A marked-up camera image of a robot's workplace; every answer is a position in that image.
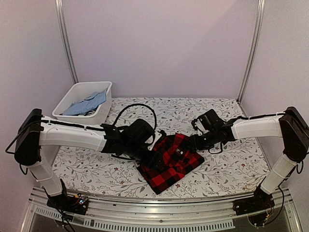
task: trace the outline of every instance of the blue cloth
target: blue cloth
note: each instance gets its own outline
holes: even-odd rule
[[[99,105],[106,102],[106,91],[107,89],[103,92],[94,92],[84,100],[71,104],[62,115],[79,115],[96,109]]]

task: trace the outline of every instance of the white cylindrical arm segment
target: white cylindrical arm segment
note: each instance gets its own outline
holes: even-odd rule
[[[46,161],[41,150],[41,162],[36,162],[31,166],[26,166],[33,173],[37,182],[39,182],[46,190],[48,195],[57,196],[62,193],[62,185],[60,179],[55,175],[50,164]]]
[[[244,139],[252,137],[282,137],[279,118],[282,116],[264,117],[258,119],[249,119],[236,121],[232,126],[232,132],[235,139]]]
[[[57,125],[52,123],[42,123],[44,130],[40,133],[40,145],[64,145],[74,147],[85,147],[96,151],[103,150],[106,139],[104,131],[88,130],[84,128]]]
[[[267,194],[273,193],[296,165],[297,163],[290,160],[285,154],[280,156],[279,160],[262,182],[261,190]]]

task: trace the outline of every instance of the table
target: table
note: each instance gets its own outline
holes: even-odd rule
[[[114,98],[105,123],[112,124],[118,113],[127,105],[144,103],[157,115],[157,129],[167,134],[195,133],[191,121],[209,109],[228,120],[243,115],[234,99],[199,98]],[[129,108],[117,126],[130,125],[143,118],[152,126],[154,118],[145,107]],[[229,142],[224,151],[212,155],[199,152],[205,162],[169,189],[156,195],[136,170],[134,161],[112,158],[90,149],[61,147],[53,163],[53,170],[63,179],[68,189],[91,194],[112,196],[185,199],[226,196],[254,191],[269,172],[264,154],[255,138]]]

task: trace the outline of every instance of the lavender wall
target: lavender wall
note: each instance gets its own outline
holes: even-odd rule
[[[79,80],[112,81],[114,97],[236,98],[257,3],[64,1]]]
[[[265,15],[243,107],[248,115],[273,113],[295,106],[309,123],[309,3],[266,1]],[[261,139],[271,164],[282,154],[281,139]],[[309,231],[309,158],[289,189],[304,231]]]
[[[54,1],[0,1],[0,54],[0,231],[15,232],[33,178],[4,150],[31,109],[50,114],[72,85]]]

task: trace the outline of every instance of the metal frame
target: metal frame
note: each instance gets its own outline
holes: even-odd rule
[[[64,13],[63,13],[62,0],[55,0],[55,3],[56,3],[56,11],[57,11],[57,16],[58,16],[60,34],[61,34],[61,37],[62,37],[64,51],[66,53],[66,57],[67,57],[72,81],[73,81],[74,84],[76,84],[79,81],[78,81],[76,69],[75,69],[75,66],[74,66],[73,56],[72,56],[72,53],[71,53],[69,37],[68,37],[66,22],[65,22]]]
[[[237,97],[237,101],[241,104],[243,97],[245,95],[246,87],[250,78],[251,69],[253,66],[254,56],[257,49],[257,44],[261,32],[262,22],[263,22],[263,15],[264,15],[264,7],[265,7],[265,0],[259,0],[258,7],[257,7],[257,15],[254,27],[254,34],[253,40],[251,44],[250,54],[245,70],[245,74],[241,83],[240,91]]]
[[[283,188],[285,207],[290,216],[289,222],[292,231],[301,232],[298,217],[293,205],[293,200],[287,188]],[[252,193],[244,193],[226,197],[207,197],[193,199],[140,199],[106,195],[89,195],[89,209],[85,216],[74,214],[73,225],[93,228],[103,231],[120,231],[116,229],[122,226],[130,231],[146,232],[177,232],[173,228],[183,228],[183,231],[214,231],[201,230],[203,226],[222,225],[233,219],[246,217],[236,216],[232,209],[236,199],[252,196]],[[282,194],[279,190],[273,193],[275,208],[281,207]],[[47,197],[41,188],[33,188],[29,198],[29,209],[25,221],[32,221],[35,213],[59,220],[57,211],[46,206]],[[24,226],[22,232],[28,232],[29,226]]]

